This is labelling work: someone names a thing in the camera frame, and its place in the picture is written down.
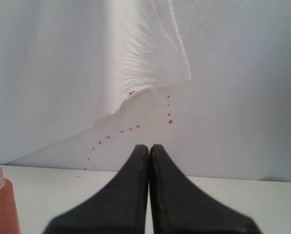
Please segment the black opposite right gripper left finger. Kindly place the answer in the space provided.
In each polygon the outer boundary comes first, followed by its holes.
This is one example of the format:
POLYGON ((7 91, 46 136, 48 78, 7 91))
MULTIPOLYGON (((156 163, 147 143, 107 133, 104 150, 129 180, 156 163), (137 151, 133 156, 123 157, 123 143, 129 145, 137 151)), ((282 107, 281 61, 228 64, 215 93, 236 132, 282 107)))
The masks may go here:
POLYGON ((136 145, 118 173, 88 200, 50 221, 46 234, 143 234, 149 151, 136 145))

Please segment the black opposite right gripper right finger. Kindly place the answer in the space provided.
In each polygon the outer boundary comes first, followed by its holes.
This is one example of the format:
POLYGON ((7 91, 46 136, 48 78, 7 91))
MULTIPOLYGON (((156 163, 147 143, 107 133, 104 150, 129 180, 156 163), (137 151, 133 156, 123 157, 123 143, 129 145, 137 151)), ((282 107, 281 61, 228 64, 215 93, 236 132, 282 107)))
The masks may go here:
POLYGON ((160 144, 150 150, 149 194, 156 234, 259 234, 254 220, 193 184, 160 144))

